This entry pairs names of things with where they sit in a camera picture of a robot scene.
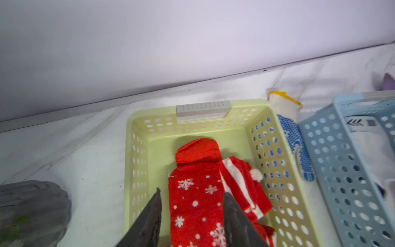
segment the basket hole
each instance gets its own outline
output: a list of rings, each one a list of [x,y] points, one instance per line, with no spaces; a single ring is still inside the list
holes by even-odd
[[[363,177],[359,177],[359,178],[358,178],[358,181],[359,181],[361,184],[366,184],[366,179],[364,179]]]
[[[386,232],[386,231],[383,231],[383,232],[382,232],[382,235],[383,235],[383,237],[385,237],[386,239],[392,239],[392,236],[391,236],[388,232]]]
[[[350,191],[351,191],[351,194],[353,194],[353,195],[357,196],[359,194],[359,192],[356,189],[350,189]]]
[[[296,242],[297,242],[299,245],[303,245],[302,239],[301,239],[300,237],[295,236],[295,239],[296,239]]]
[[[345,226],[348,226],[348,221],[346,221],[346,220],[341,220],[342,221],[342,223],[345,225]]]
[[[372,235],[376,235],[376,232],[374,231],[373,227],[365,226],[365,230],[366,230],[368,233],[372,234]]]
[[[368,206],[373,210],[378,210],[378,206],[374,202],[368,202]]]
[[[360,200],[354,200],[354,204],[355,204],[357,207],[363,207],[363,203],[362,203]]]
[[[291,240],[291,241],[293,240],[293,237],[292,237],[292,235],[289,232],[287,232],[287,237],[288,237],[289,240]]]
[[[287,208],[287,213],[288,213],[290,216],[293,216],[293,211],[292,211],[292,209]]]
[[[326,139],[327,139],[328,141],[334,141],[334,140],[335,140],[335,138],[334,138],[333,136],[328,136]]]
[[[336,146],[336,145],[333,145],[333,146],[331,146],[331,150],[334,151],[334,152],[336,152],[336,151],[339,150],[339,147]]]
[[[295,222],[291,221],[291,226],[292,226],[292,228],[293,228],[295,231],[298,230],[297,224],[296,224]]]
[[[286,219],[282,219],[282,223],[286,226],[289,227],[290,225],[288,224],[288,221]]]
[[[373,240],[373,246],[381,247],[380,243],[378,243],[376,240]]]
[[[289,203],[289,202],[290,202],[290,199],[288,198],[288,196],[283,195],[282,198],[284,199],[284,201],[285,201],[286,203]]]
[[[344,210],[343,210],[343,209],[341,209],[341,208],[338,207],[338,208],[337,208],[337,211],[338,211],[339,214],[344,215]]]
[[[375,215],[373,218],[378,224],[384,225],[386,223],[386,221],[378,215]]]
[[[359,216],[361,217],[361,219],[363,219],[364,221],[368,221],[369,220],[369,216],[366,213],[359,213]]]
[[[298,205],[299,204],[299,200],[296,198],[296,197],[291,197],[291,200],[292,200],[292,202],[295,204],[295,205]]]
[[[354,223],[353,225],[354,225],[354,227],[355,227],[357,230],[361,230],[361,229],[362,229],[361,226],[358,225],[357,223]]]
[[[364,238],[364,237],[362,237],[362,236],[359,236],[359,240],[360,240],[362,243],[366,243],[366,240],[365,240],[365,238]]]
[[[314,245],[308,240],[306,241],[306,245],[307,245],[307,247],[314,247]]]
[[[342,143],[340,146],[341,146],[343,149],[345,149],[345,150],[350,149],[350,145],[349,145],[348,143]]]
[[[362,193],[366,196],[372,196],[372,193],[368,190],[365,190],[365,189],[362,190]]]
[[[288,183],[288,189],[289,189],[290,191],[294,191],[294,190],[295,190],[295,187],[293,186],[293,184]]]
[[[304,219],[304,215],[299,210],[296,210],[296,215],[299,217],[299,219],[301,219],[301,220]]]
[[[336,155],[336,156],[335,156],[335,160],[337,160],[337,161],[343,161],[343,156],[341,156],[341,155]]]
[[[353,155],[352,153],[348,153],[348,154],[347,154],[347,158],[348,158],[349,160],[355,160],[355,155]]]
[[[310,232],[308,231],[307,227],[305,227],[304,225],[301,225],[300,228],[302,229],[302,232],[304,234],[309,235]]]
[[[357,214],[356,214],[354,211],[348,210],[347,212],[348,212],[348,214],[349,214],[351,217],[353,217],[353,218],[356,218],[356,217],[357,217]]]

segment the wrinkled white fabric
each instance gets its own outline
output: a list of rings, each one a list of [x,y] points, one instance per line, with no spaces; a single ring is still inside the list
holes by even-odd
[[[395,154],[387,136],[371,132],[351,133],[374,181],[386,191],[384,198],[395,219]]]

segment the basket handle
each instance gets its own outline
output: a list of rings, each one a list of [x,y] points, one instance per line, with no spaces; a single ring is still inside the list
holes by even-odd
[[[230,111],[229,100],[176,106],[178,121],[196,121],[226,116]]]
[[[375,101],[375,100],[390,100],[395,98],[395,90],[379,91],[379,92],[365,92],[363,93],[363,101]]]

